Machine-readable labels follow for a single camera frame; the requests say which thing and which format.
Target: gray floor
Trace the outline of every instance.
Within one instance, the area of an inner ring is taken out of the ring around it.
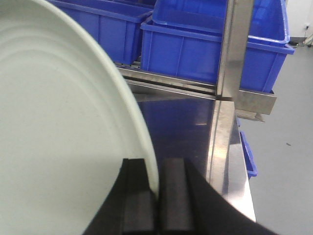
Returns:
[[[313,235],[313,47],[287,57],[273,90],[266,123],[241,121],[259,171],[256,218],[282,235]]]

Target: metal shelf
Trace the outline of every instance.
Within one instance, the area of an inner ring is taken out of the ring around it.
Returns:
[[[116,66],[129,85],[135,84],[157,90],[168,90],[177,94],[184,93],[202,98],[217,99],[216,85],[143,71],[138,69],[138,66],[131,67],[119,64]],[[276,98],[274,94],[240,89],[235,102],[236,114],[241,118],[263,121],[262,115],[271,113]]]

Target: stainless steel table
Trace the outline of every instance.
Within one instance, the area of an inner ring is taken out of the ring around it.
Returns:
[[[255,221],[234,103],[128,84],[146,120],[158,167],[164,158],[188,159],[217,192]]]

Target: blue plastic crate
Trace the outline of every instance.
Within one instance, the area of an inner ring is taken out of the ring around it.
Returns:
[[[110,1],[121,2],[135,6],[142,6],[151,9],[154,9],[156,3],[156,0],[110,0]]]
[[[226,0],[157,0],[157,24],[222,33]],[[255,0],[249,42],[283,47],[290,40],[285,0]]]
[[[152,14],[150,8],[105,0],[49,0],[101,45],[109,57],[131,64],[141,53],[140,24]]]
[[[258,170],[256,164],[254,163],[254,157],[251,148],[246,140],[246,136],[243,131],[240,131],[241,143],[243,145],[243,151],[246,162],[246,171],[248,173],[248,178],[256,177],[258,175]]]
[[[192,80],[216,83],[222,37],[195,31],[141,25],[141,68]],[[294,49],[248,43],[241,88],[269,93],[287,54]]]

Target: white wall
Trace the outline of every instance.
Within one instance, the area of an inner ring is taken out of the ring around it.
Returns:
[[[313,33],[313,0],[288,0],[287,15],[291,37],[308,37]]]

